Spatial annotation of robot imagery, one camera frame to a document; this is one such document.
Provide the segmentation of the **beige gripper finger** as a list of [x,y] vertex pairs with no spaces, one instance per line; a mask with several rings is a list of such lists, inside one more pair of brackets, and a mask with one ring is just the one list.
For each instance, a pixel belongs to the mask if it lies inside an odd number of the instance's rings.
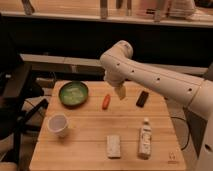
[[126,87],[124,85],[116,87],[115,92],[120,100],[123,100],[126,97]]

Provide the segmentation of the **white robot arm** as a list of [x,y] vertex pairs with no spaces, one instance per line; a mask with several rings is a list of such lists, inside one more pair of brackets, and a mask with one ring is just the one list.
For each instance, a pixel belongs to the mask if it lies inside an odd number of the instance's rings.
[[179,102],[207,121],[195,171],[213,171],[213,81],[154,67],[132,60],[133,48],[124,40],[100,57],[104,80],[120,98],[125,97],[126,79]]

